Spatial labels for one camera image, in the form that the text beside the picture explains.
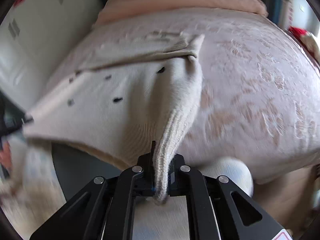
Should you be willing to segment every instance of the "fabric fold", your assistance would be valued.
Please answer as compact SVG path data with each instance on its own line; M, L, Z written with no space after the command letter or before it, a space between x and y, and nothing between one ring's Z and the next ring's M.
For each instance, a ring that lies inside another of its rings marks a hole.
M162 202L169 163L198 111L203 39L153 32L96 49L81 74L65 78L27 113L34 123L24 135L85 145L104 152L104 161L128 166L155 140L156 198Z

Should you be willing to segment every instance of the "metal screw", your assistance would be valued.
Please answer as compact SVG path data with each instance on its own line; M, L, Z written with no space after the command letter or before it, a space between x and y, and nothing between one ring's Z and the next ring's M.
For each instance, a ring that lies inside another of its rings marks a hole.
M132 167L132 171L135 173L141 172L142 171L142 167L140 166L133 166Z
M188 165L182 165L180 167L180 170L183 172L189 172L190 171L190 167Z
M104 181L103 177L95 177L93 182L95 184L101 184Z
M229 179L228 179L228 177L226 177L226 176L220 176L220 177L219 177L219 181L220 181L221 183L228 183L228 182L229 182Z

